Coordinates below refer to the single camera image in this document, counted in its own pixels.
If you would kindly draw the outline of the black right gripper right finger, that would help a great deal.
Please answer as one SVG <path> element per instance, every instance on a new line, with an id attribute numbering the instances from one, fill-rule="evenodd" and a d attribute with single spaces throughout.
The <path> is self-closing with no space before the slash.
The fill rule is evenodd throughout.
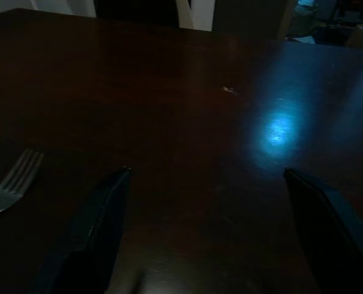
<path id="1" fill-rule="evenodd" d="M 321 294 L 363 294 L 363 221 L 322 180 L 294 168 L 283 177 L 304 254 Z"/>

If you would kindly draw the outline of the silver metal fork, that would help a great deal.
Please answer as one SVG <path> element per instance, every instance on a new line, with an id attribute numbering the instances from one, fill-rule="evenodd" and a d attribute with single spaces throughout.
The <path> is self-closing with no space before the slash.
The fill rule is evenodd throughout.
<path id="1" fill-rule="evenodd" d="M 44 154 L 26 149 L 0 182 L 0 213 L 11 208 L 29 190 L 42 165 Z"/>

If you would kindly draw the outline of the white chair back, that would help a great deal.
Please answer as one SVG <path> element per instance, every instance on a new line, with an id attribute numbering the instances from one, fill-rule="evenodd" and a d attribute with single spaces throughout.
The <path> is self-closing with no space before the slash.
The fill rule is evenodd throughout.
<path id="1" fill-rule="evenodd" d="M 215 0 L 175 0 L 179 27 L 212 31 Z"/>

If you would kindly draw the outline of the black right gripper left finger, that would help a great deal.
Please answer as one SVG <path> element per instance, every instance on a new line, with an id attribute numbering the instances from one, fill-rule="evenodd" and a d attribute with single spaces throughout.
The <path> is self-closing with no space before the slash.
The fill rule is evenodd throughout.
<path id="1" fill-rule="evenodd" d="M 31 294 L 104 294 L 123 234 L 131 170 L 99 181 L 42 263 Z"/>

